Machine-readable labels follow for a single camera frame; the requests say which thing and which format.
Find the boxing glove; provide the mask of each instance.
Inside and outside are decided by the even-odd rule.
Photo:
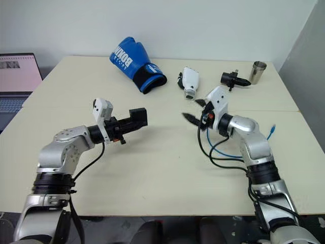
[[[132,79],[143,94],[167,82],[158,66],[150,62],[143,45],[135,42],[133,37],[125,38],[118,45],[111,54],[110,61]]]

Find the white wall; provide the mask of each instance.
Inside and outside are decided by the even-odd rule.
[[[279,74],[325,151],[325,0],[316,4]]]
[[[126,36],[150,57],[265,60],[280,69],[316,0],[0,0],[0,51],[109,55]]]

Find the table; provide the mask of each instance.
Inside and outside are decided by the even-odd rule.
[[[108,57],[65,57],[45,78],[43,84],[24,103],[24,107],[85,107],[102,97],[113,104],[128,106],[154,103],[159,106],[188,104],[177,85],[179,72],[189,66],[200,73],[196,98],[204,98],[220,85],[223,72],[239,70],[248,79],[252,62],[208,60],[152,59],[167,76],[167,84],[143,95]],[[258,85],[235,87],[229,110],[298,111],[272,63],[264,71]]]
[[[213,71],[218,64],[223,67],[222,71],[239,69],[239,74],[241,70],[244,74],[248,70],[248,75],[251,63],[157,59],[154,62],[164,72],[166,70],[170,81],[143,95],[116,68],[110,67],[107,60],[105,57],[63,59],[0,135],[0,210],[22,210],[35,180],[41,148],[64,128],[94,125],[92,100],[104,97],[113,103],[113,115],[117,118],[127,117],[129,109],[145,107],[149,125],[127,134],[125,145],[110,144],[103,157],[78,178],[75,187],[78,193],[73,195],[78,214],[252,215],[253,205],[247,196],[245,175],[237,170],[216,168],[202,154],[196,128],[181,115],[181,112],[199,115],[201,108],[193,101],[185,100],[176,84],[177,70],[189,65],[201,74],[198,97],[203,97],[219,84],[214,82],[213,74],[210,72],[209,75],[207,69]],[[268,68],[269,72],[264,75],[269,79],[261,80],[250,89],[235,88],[231,92],[230,113],[255,119],[265,135],[276,124],[269,142],[298,212],[324,213],[324,153],[297,112],[273,65],[268,64]],[[279,90],[274,101],[271,101],[271,89]],[[247,99],[239,99],[248,93]],[[269,99],[262,99],[261,94]],[[212,141],[221,139],[215,132],[210,134]],[[202,141],[208,149],[205,134]],[[231,140],[220,148],[229,154],[239,153]],[[100,151],[98,145],[85,152],[76,172],[96,158]]]

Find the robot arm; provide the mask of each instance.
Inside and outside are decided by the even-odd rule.
[[[255,214],[261,227],[270,233],[271,243],[319,243],[309,231],[299,226],[295,206],[258,123],[250,118],[229,115],[227,91],[221,86],[210,92],[205,101],[197,102],[204,107],[205,123],[201,129],[210,127],[224,137],[233,138],[239,145],[247,167],[250,192],[256,199]],[[195,125],[201,124],[192,115],[184,116]]]
[[[93,114],[96,126],[79,126],[57,133],[39,155],[37,176],[32,194],[27,196],[14,233],[14,240],[34,240],[35,243],[65,243],[72,213],[63,210],[68,205],[75,186],[74,174],[79,158],[95,144],[110,141],[125,143],[123,135],[147,125],[145,108],[130,110],[130,118],[111,117],[109,101],[96,99]]]

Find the metal cup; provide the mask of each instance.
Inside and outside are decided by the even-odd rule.
[[[264,62],[255,61],[249,76],[250,83],[256,85],[265,69],[266,64]]]

